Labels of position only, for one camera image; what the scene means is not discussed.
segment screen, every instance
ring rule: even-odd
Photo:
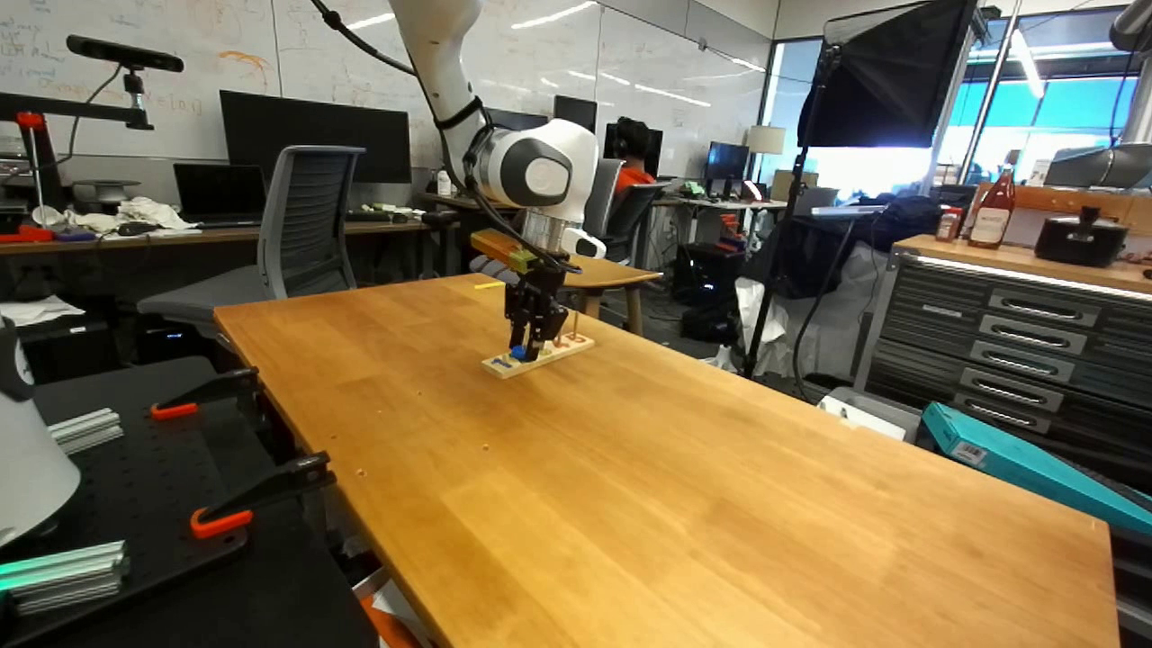
[[[551,117],[570,119],[570,124],[583,127],[586,133],[596,133],[596,101],[558,95],[551,106]]]
[[[407,113],[218,89],[228,159],[275,177],[289,145],[352,145],[361,183],[409,183]]]
[[[632,136],[625,136],[618,131],[618,124],[607,124],[606,131],[606,159],[629,159]],[[646,153],[638,159],[646,159],[646,169],[652,177],[659,177],[659,147],[664,147],[664,131],[649,131],[646,127]]]
[[[748,147],[713,141],[704,159],[704,183],[744,179],[744,159],[748,159]]]
[[[184,215],[236,215],[264,208],[264,172],[244,166],[172,166]]]

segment monitor screen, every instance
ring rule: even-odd
[[[748,147],[713,141],[704,159],[704,183],[744,179],[744,159],[748,159]]]
[[[570,119],[570,124],[583,127],[586,133],[596,133],[596,101],[558,95],[551,106],[551,117]]]
[[[275,177],[289,145],[352,145],[361,183],[409,183],[407,113],[218,89],[228,159]]]
[[[649,131],[646,127],[646,136],[641,136],[646,145],[638,145],[632,127],[623,127],[623,124],[629,124],[629,119],[607,124],[607,131],[606,131],[606,159],[646,159],[646,169],[652,177],[659,177],[664,131]]]

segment drawer handle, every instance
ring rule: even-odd
[[[1057,376],[1055,367],[1027,365],[1027,361],[1015,361],[1015,357],[1006,357],[1006,353],[982,353],[979,361],[1008,367],[1008,372],[1021,372],[1021,376],[1045,376],[1045,377]]]
[[[1038,307],[1038,301],[1021,301],[1021,300],[1006,300],[1006,310],[1045,318],[1045,322],[1079,322],[1082,318],[1075,310],[1050,310],[1050,307]]]
[[[942,307],[931,307],[931,301],[922,301],[922,315],[947,318],[947,322],[964,322],[961,310],[942,310]]]
[[[1015,330],[1015,329],[995,329],[995,335],[1021,341],[1021,347],[1039,347],[1039,351],[1068,351],[1067,337],[1027,335],[1027,330]]]
[[[997,418],[997,421],[1008,421],[1008,425],[1020,425],[1020,427],[1038,427],[1032,418],[1015,418],[1008,412],[997,412],[997,408],[985,408],[985,402],[970,402],[974,415],[982,418]]]
[[[1015,399],[1015,402],[1028,402],[1028,408],[1045,408],[1039,395],[1021,393],[1021,389],[1008,389],[1008,385],[985,383],[985,377],[974,377],[974,393],[1000,395],[1000,399]]]

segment computer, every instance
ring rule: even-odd
[[[202,232],[244,232],[264,215],[264,172],[256,166],[176,163],[179,214]]]

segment black table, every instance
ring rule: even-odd
[[[43,541],[46,551],[52,545],[77,547],[94,541],[94,525],[103,525],[102,534],[109,534],[109,519],[130,519],[122,508],[136,499],[143,515],[136,515],[132,525],[148,531],[113,531],[130,541],[132,569],[127,588],[132,588],[148,580],[148,574],[179,563],[179,551],[172,547],[186,545],[184,525],[191,508],[212,503],[205,497],[236,491],[270,468],[270,456],[250,433],[236,402],[210,402],[202,418],[176,425],[143,418],[148,402],[184,393],[210,376],[212,367],[194,357],[59,383],[37,393],[46,421],[113,408],[127,427],[127,438],[77,456],[85,478],[62,515],[59,535]],[[109,460],[115,463],[136,453],[151,453],[154,463],[136,463],[132,477],[109,472]],[[130,481],[130,499],[109,499],[109,491],[122,491],[115,486],[122,478]],[[52,617],[22,619],[7,641],[18,646],[18,639],[30,639],[30,630],[43,622],[52,622]],[[256,508],[256,525],[241,551],[229,551],[186,580],[160,588],[143,603],[115,606],[34,646],[376,648],[376,634],[340,567],[318,534],[301,525],[300,503],[282,499]]]

